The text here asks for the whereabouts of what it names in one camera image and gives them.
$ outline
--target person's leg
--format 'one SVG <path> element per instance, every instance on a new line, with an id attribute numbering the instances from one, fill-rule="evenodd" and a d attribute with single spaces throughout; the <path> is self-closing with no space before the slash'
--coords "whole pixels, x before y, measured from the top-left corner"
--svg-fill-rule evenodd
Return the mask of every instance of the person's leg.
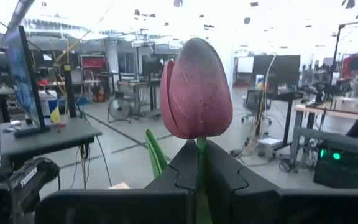
<path id="1" fill-rule="evenodd" d="M 358 120 L 354 122 L 353 126 L 346 133 L 346 136 L 358 138 Z"/>

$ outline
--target white wall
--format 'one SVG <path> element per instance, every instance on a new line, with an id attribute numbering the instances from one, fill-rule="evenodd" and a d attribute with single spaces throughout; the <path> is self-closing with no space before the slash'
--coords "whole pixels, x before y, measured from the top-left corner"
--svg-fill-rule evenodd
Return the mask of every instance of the white wall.
<path id="1" fill-rule="evenodd" d="M 230 95 L 233 90 L 233 69 L 234 69 L 234 35 L 230 32 L 218 32 L 209 39 L 222 61 L 224 73 L 226 74 L 227 84 L 229 85 Z"/>

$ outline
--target tulip petal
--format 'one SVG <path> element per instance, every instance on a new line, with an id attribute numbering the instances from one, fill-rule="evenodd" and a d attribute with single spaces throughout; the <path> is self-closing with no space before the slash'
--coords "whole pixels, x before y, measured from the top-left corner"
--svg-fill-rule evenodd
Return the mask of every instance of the tulip petal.
<path id="1" fill-rule="evenodd" d="M 166 66 L 164 66 L 163 75 L 161 78 L 161 87 L 160 87 L 160 107 L 161 107 L 161 115 L 162 121 L 166 129 L 178 138 L 183 138 L 184 135 L 177 128 L 177 124 L 173 119 L 172 112 L 170 109 L 169 102 L 169 88 L 170 81 L 172 77 L 172 70 L 174 67 L 173 61 L 169 61 Z"/>
<path id="2" fill-rule="evenodd" d="M 217 136 L 232 121 L 232 101 L 222 62 L 212 46 L 198 38 L 182 48 L 170 78 L 170 111 L 184 139 Z"/>

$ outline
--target monitor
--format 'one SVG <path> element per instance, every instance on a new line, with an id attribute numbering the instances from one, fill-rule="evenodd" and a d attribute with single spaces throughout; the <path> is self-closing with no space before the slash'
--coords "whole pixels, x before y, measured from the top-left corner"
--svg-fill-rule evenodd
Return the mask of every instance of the monitor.
<path id="1" fill-rule="evenodd" d="M 39 130 L 46 130 L 35 72 L 23 26 L 10 29 L 4 36 L 6 57 L 16 91 L 16 100 Z"/>

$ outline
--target yellow object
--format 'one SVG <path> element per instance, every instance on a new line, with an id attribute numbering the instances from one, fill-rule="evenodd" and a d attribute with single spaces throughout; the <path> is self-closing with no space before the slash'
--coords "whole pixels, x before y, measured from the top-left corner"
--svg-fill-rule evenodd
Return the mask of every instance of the yellow object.
<path id="1" fill-rule="evenodd" d="M 258 83 L 257 88 L 258 88 L 258 90 L 263 90 L 264 89 L 264 83 L 263 82 Z"/>
<path id="2" fill-rule="evenodd" d="M 64 69 L 65 69 L 66 72 L 71 71 L 70 65 L 65 65 L 65 66 L 64 66 Z"/>

